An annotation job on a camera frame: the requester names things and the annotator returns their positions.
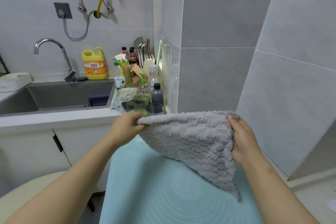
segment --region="chair seat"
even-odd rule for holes
[[[4,223],[21,206],[27,203],[65,171],[33,179],[0,198],[0,223]]]

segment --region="forearm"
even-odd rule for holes
[[[100,141],[73,167],[13,214],[6,224],[76,223],[116,149],[111,139]]]
[[[250,159],[243,168],[266,224],[318,223],[261,152]]]

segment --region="sink basin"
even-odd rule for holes
[[[21,115],[109,106],[115,90],[113,79],[97,81],[31,83],[0,102],[0,116]],[[110,95],[106,106],[84,107],[88,97]]]

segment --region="yellow detergent bottle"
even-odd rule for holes
[[[105,70],[105,59],[100,47],[97,47],[98,53],[93,50],[82,52],[86,76],[89,80],[104,80],[107,77]]]

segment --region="green cap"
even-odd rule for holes
[[[142,76],[141,83],[146,83],[145,74],[140,74]]]

